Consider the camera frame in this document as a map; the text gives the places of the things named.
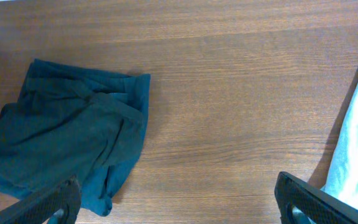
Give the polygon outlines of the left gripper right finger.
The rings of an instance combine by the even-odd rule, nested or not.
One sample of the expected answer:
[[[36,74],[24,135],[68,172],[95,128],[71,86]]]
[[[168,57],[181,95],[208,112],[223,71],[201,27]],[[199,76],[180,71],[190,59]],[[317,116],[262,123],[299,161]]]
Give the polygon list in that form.
[[[358,210],[288,172],[278,174],[274,193],[284,224],[296,223],[295,208],[314,223],[358,224]]]

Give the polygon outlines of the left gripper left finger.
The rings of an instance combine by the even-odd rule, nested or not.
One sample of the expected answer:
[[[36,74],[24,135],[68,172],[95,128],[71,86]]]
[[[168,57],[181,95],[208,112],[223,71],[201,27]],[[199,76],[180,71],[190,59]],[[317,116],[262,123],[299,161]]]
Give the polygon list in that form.
[[[81,207],[80,185],[76,176],[45,187],[0,211],[0,223],[76,222]]]

